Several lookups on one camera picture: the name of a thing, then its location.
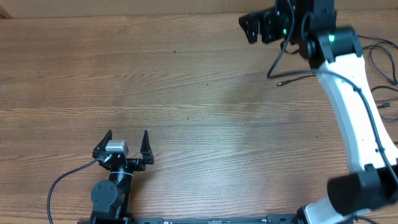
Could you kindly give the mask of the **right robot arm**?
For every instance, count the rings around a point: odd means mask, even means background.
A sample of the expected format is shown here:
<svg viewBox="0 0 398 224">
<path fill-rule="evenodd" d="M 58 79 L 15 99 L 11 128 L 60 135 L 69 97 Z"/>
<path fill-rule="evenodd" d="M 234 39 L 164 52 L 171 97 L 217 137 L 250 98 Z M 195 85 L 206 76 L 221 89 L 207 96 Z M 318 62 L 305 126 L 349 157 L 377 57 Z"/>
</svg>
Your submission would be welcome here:
<svg viewBox="0 0 398 224">
<path fill-rule="evenodd" d="M 338 27 L 336 18 L 333 1 L 276 1 L 239 18 L 251 44 L 281 40 L 299 46 L 310 69 L 287 72 L 287 81 L 318 78 L 345 145 L 348 175 L 329 180 L 327 195 L 298 209 L 287 223 L 352 223 L 397 202 L 397 147 L 369 88 L 358 34 Z"/>
</svg>

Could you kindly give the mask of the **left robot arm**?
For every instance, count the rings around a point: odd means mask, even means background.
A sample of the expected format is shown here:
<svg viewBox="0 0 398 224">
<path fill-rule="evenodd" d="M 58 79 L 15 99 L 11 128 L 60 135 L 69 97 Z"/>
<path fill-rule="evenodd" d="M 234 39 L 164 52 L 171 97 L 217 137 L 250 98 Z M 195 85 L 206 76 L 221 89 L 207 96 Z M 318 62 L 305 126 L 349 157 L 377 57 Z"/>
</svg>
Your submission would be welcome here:
<svg viewBox="0 0 398 224">
<path fill-rule="evenodd" d="M 128 212 L 132 181 L 135 172 L 143 172 L 146 165 L 154 164 L 149 133 L 144 131 L 140 148 L 141 158 L 128 158 L 129 149 L 124 140 L 113 140 L 109 130 L 93 149 L 93 158 L 109 171 L 107 180 L 99 181 L 91 190 L 93 210 L 88 221 L 95 223 L 132 223 Z"/>
</svg>

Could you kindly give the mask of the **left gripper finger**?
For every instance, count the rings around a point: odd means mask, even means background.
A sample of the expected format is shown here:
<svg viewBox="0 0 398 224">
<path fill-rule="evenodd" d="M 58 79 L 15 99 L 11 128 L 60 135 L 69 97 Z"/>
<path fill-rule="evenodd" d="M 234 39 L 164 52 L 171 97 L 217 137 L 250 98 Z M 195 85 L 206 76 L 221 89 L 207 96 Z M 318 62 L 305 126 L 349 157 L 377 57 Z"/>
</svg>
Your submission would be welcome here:
<svg viewBox="0 0 398 224">
<path fill-rule="evenodd" d="M 140 148 L 140 153 L 142 155 L 143 163 L 154 164 L 154 155 L 153 155 L 152 149 L 150 147 L 149 132 L 147 130 L 144 131 L 144 135 L 142 138 L 142 144 L 141 144 L 141 148 Z"/>
<path fill-rule="evenodd" d="M 97 146 L 93 149 L 93 156 L 98 156 L 102 151 L 105 150 L 107 143 L 112 140 L 113 131 L 111 129 L 105 134 L 104 138 L 97 144 Z"/>
</svg>

